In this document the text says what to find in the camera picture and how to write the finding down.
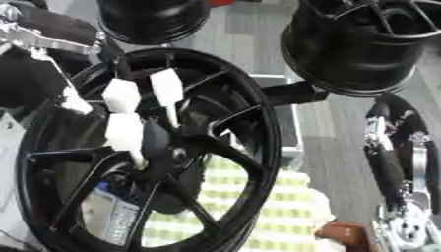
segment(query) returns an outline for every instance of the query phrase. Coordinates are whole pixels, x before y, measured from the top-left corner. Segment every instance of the wheel rim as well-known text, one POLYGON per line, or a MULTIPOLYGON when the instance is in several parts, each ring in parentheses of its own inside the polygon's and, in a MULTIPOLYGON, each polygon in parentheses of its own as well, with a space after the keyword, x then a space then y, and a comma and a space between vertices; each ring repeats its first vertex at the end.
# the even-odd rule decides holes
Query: wheel rim
MULTIPOLYGON (((164 48, 134 52, 128 58, 138 78, 143 80, 146 75, 158 69, 176 69, 181 78, 184 77, 190 103, 194 103, 200 96, 204 97, 207 85, 210 85, 210 90, 218 92, 219 99, 215 98, 215 101, 222 103, 222 99, 225 99, 219 93, 224 87, 232 92, 231 97, 241 99, 232 98, 231 104, 234 105, 227 107, 234 107, 233 112, 215 118, 210 124, 213 135, 201 133, 198 127, 192 125, 191 128, 183 127, 185 130, 182 132, 172 133, 172 138, 177 139, 177 142, 173 140, 166 144, 168 147, 181 145, 186 150, 196 152, 198 157, 210 153, 240 164, 248 174, 248 181, 239 199, 220 220, 215 220, 194 197, 185 193, 186 187, 176 179, 174 170, 156 168, 173 166, 169 163, 171 149, 167 148, 168 151, 160 154, 165 158, 152 157, 151 171, 135 172, 130 168, 132 161, 127 153, 116 153, 111 148, 103 147, 102 123, 106 112, 100 101, 95 99, 112 75, 102 65, 98 65, 81 73, 74 80, 75 83, 85 84, 81 88, 82 95, 97 108, 94 115, 79 119, 72 113, 47 103, 38 112, 24 137, 17 165, 18 192, 24 218, 34 234, 46 246, 57 251, 215 251, 233 239, 256 217, 275 182, 280 159, 280 133, 274 111, 252 79, 216 57, 192 50, 164 48), (255 125, 254 129, 249 128, 251 124, 255 125), (233 131, 249 149, 255 149, 258 153, 256 157, 253 159, 242 154, 214 137, 225 129, 233 131), (253 136, 243 134, 247 131, 243 129, 248 129, 253 136), (255 137, 258 140, 253 144, 251 142, 255 137), (59 182, 56 182, 60 179, 54 173, 58 172, 58 166, 65 169, 76 167, 66 164, 66 161, 92 165, 84 173, 87 179, 73 186, 74 190, 67 194, 67 199, 62 199, 60 195, 63 192, 59 189, 59 182), (104 175, 114 175, 109 170, 130 173, 136 183, 143 184, 144 194, 140 189, 138 199, 143 203, 142 213, 151 211, 149 202, 156 196, 156 191, 165 190, 165 184, 166 190, 169 190, 167 192, 182 201, 198 217, 204 227, 203 231, 172 245, 145 248, 141 246, 141 232, 148 215, 137 214, 137 224, 131 226, 124 246, 110 244, 91 235, 78 224, 77 210, 104 175)), ((139 85, 144 99, 138 112, 143 118, 148 118, 158 110, 151 107, 145 109, 150 104, 151 95, 143 90, 144 84, 139 85)), ((207 104, 195 107, 207 107, 207 104)))

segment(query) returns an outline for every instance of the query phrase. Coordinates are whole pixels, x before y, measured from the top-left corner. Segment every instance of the white foam block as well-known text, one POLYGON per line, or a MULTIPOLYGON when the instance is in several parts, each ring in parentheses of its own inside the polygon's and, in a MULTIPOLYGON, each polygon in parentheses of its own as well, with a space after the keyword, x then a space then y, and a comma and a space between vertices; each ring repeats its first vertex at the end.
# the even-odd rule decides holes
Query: white foam block
POLYGON ((110 81, 102 98, 113 113, 134 113, 141 101, 136 83, 117 78, 110 81))
POLYGON ((112 149, 117 152, 130 152, 136 164, 143 165, 143 123, 138 114, 110 114, 105 137, 112 149))
POLYGON ((184 87, 181 79, 173 69, 167 69, 151 75, 152 89, 159 104, 166 108, 171 125, 179 126, 176 106, 184 99, 184 87))

